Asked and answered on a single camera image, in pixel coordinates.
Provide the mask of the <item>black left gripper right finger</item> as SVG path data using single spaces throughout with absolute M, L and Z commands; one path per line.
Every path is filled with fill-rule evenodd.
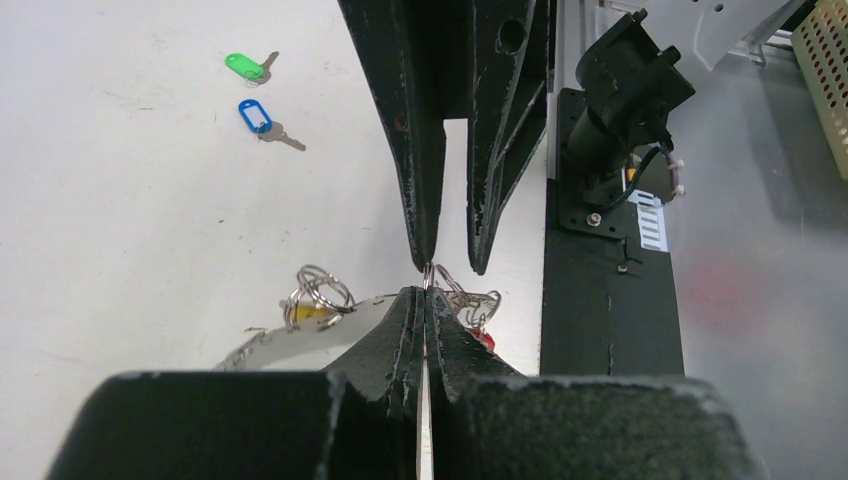
M 680 376 L 520 374 L 425 293 L 438 479 L 755 479 L 729 405 Z

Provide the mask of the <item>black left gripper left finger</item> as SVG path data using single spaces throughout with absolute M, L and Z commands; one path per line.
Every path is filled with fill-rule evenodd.
M 52 479 L 405 479 L 423 293 L 319 369 L 128 371 L 84 403 Z

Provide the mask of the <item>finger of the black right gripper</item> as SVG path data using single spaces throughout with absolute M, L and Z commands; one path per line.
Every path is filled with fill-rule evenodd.
M 411 258 L 435 254 L 446 134 L 412 1 L 339 3 L 393 156 Z
M 546 128 L 548 1 L 473 1 L 469 7 L 467 239 L 486 273 L 497 228 Z

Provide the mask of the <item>grey perforated key organizer plate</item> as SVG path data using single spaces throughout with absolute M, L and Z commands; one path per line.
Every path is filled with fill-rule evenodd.
M 306 318 L 297 328 L 252 329 L 245 342 L 218 362 L 215 371 L 319 369 L 363 339 L 382 321 L 394 294 L 357 303 L 347 314 Z

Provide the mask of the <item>silver split keyring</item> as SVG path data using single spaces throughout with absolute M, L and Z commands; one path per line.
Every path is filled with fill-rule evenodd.
M 437 287 L 436 266 L 433 262 L 427 262 L 423 268 L 423 285 L 422 288 L 427 290 L 431 287 Z

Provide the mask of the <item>red tagged key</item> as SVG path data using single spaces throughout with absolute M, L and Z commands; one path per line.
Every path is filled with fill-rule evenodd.
M 495 350 L 496 343 L 489 333 L 481 329 L 469 329 L 468 332 L 483 344 L 488 351 L 493 352 Z

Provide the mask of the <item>yellow tagged key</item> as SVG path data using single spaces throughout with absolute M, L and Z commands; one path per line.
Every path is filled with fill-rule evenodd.
M 336 315 L 334 310 L 310 302 L 282 301 L 280 306 L 286 322 L 290 325 L 300 325 L 306 321 L 319 320 L 326 317 L 332 318 Z

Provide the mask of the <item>loose green tagged key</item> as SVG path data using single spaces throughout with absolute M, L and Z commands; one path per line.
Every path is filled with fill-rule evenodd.
M 278 51 L 272 51 L 263 62 L 256 62 L 242 53 L 225 56 L 224 65 L 242 78 L 248 86 L 258 87 L 267 83 L 271 76 L 271 67 L 279 57 Z

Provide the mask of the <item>blue tagged key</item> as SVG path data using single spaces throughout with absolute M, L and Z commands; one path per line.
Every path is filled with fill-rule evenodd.
M 307 147 L 299 140 L 292 138 L 284 126 L 271 119 L 263 105 L 255 99 L 242 100 L 237 110 L 247 128 L 260 141 L 283 143 L 295 150 L 305 152 Z

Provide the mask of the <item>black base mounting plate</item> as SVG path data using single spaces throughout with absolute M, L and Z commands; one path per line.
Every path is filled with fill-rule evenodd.
M 547 183 L 541 374 L 683 374 L 671 256 L 648 244 L 646 205 L 602 213 L 576 187 L 562 171 Z

